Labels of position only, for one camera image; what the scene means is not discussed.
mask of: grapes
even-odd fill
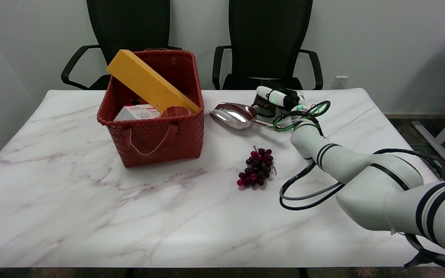
[[[250,153],[250,157],[245,161],[247,168],[238,174],[240,178],[236,184],[238,186],[264,185],[265,179],[270,177],[274,158],[270,155],[272,150],[255,148]]]

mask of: metal scoop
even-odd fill
[[[272,129],[271,123],[256,118],[257,113],[253,107],[243,104],[221,102],[211,111],[211,115],[226,125],[240,130],[249,129],[254,124]]]

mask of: office chair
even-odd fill
[[[317,53],[300,49],[309,26],[312,0],[229,0],[231,46],[218,46],[212,83],[220,90],[219,73],[224,49],[233,53],[233,68],[223,90],[255,90],[260,79],[272,78],[292,90],[302,90],[293,77],[298,53],[311,59],[315,90],[323,86]]]
[[[87,87],[69,80],[70,72],[88,49],[100,48],[109,65],[120,49],[143,51],[168,46],[170,0],[87,0],[90,23],[99,45],[82,46],[67,63],[61,80],[83,90],[105,90],[110,75]]]

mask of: wall outlet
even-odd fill
[[[348,76],[336,76],[332,88],[345,88],[346,83],[348,83]]]

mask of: marble table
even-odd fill
[[[360,153],[409,148],[365,90],[303,93],[310,104],[332,102],[319,118],[331,141]],[[413,258],[403,236],[361,228],[335,198],[283,209],[279,188],[306,165],[290,134],[232,130],[209,117],[219,102],[251,104],[255,92],[203,94],[199,159],[125,169],[96,120],[104,91],[49,91],[0,152],[0,267],[365,267]],[[240,190],[253,145],[273,150],[277,176]],[[401,156],[426,183],[437,180],[421,160]],[[334,182],[316,167],[288,193]]]

